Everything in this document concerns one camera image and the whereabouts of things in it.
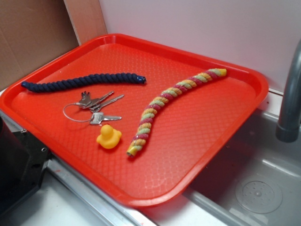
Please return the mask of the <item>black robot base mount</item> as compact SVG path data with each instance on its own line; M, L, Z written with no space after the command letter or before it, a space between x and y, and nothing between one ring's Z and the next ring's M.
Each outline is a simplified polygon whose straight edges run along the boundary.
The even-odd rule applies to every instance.
M12 132L0 120L0 215L36 193L42 184L49 148L28 131Z

